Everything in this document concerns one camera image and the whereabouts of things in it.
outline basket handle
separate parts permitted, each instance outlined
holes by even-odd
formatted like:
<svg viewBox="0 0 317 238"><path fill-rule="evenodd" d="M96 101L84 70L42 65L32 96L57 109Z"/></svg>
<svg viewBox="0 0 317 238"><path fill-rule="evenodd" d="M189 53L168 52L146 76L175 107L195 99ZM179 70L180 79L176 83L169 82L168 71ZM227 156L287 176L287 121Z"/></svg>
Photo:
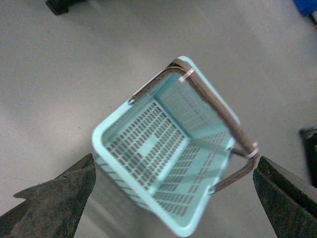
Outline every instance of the basket handle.
<svg viewBox="0 0 317 238"><path fill-rule="evenodd" d="M218 192L252 171L255 167L256 159L259 157L257 144L253 143L253 141L245 134L229 109L222 103L218 96L205 85L197 73L192 70L192 67L187 62L180 59L175 59L165 70L135 93L130 98L129 102L133 104L135 100L140 99L167 75L172 73L180 74L182 77L181 81L183 82L186 80L200 98L217 113L229 129L230 134L240 144L242 148L240 155L244 155L248 158L248 162L243 168L226 177L210 189L210 192Z"/></svg>
<svg viewBox="0 0 317 238"><path fill-rule="evenodd" d="M185 72L189 72L191 69L191 66L188 63L180 59L175 59L173 64L182 67ZM248 162L243 168L223 179L211 189L211 191L218 192L252 171L255 167L256 159L260 155L259 150L257 148L257 144L245 134L242 127L232 116L229 109L221 102L218 96L205 85L196 72L192 72L190 76L186 78L186 81L198 93L202 100L207 103L222 119L224 124L228 127L230 134L242 147L242 154L248 158Z"/></svg>

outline dark metal object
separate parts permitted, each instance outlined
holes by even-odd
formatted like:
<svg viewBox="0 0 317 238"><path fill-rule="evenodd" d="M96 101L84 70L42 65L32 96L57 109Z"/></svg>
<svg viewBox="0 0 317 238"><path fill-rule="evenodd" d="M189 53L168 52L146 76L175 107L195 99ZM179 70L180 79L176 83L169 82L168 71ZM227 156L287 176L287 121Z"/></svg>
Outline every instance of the dark metal object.
<svg viewBox="0 0 317 238"><path fill-rule="evenodd" d="M61 15L68 12L68 7L76 2L84 0L47 0L46 5L55 15Z"/></svg>
<svg viewBox="0 0 317 238"><path fill-rule="evenodd" d="M0 217L0 237L72 238L96 182L92 154L57 178L23 190L25 198Z"/></svg>
<svg viewBox="0 0 317 238"><path fill-rule="evenodd" d="M317 189L266 157L261 157L253 180L279 238L317 237Z"/></svg>
<svg viewBox="0 0 317 238"><path fill-rule="evenodd" d="M299 133L305 149L311 182L314 187L317 187L317 127L301 129Z"/></svg>

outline shopping basket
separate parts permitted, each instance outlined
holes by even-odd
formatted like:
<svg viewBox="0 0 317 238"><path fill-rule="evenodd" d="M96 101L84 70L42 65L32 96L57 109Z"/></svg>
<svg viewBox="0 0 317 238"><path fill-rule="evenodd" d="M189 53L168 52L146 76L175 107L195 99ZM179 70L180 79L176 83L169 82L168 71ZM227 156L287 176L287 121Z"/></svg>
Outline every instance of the shopping basket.
<svg viewBox="0 0 317 238"><path fill-rule="evenodd" d="M194 232L211 194L252 170L259 151L187 57L99 124L92 142L96 163L180 237ZM233 149L235 142L241 149ZM248 162L220 181L232 151Z"/></svg>

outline mint green plastic basket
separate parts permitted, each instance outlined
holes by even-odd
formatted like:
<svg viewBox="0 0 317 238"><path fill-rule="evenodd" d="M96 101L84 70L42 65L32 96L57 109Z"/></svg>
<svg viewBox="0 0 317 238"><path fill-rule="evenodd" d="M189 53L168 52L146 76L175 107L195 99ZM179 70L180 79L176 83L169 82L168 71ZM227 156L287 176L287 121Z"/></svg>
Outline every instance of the mint green plastic basket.
<svg viewBox="0 0 317 238"><path fill-rule="evenodd" d="M194 63L180 57L96 127L94 157L137 205L186 237L211 194L254 166L257 149L239 124ZM220 182L232 134L249 160Z"/></svg>

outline gray floor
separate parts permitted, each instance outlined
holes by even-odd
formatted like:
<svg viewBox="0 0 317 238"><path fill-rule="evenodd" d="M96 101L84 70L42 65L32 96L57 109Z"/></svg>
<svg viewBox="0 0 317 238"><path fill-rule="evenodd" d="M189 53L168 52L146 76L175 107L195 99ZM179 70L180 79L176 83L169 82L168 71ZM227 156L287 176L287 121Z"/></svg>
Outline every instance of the gray floor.
<svg viewBox="0 0 317 238"><path fill-rule="evenodd" d="M298 129L317 124L317 32L291 0L0 1L0 214L92 151L95 126L186 55L265 155L308 180ZM172 238L103 173L77 238ZM193 238L272 238L252 175L212 196Z"/></svg>

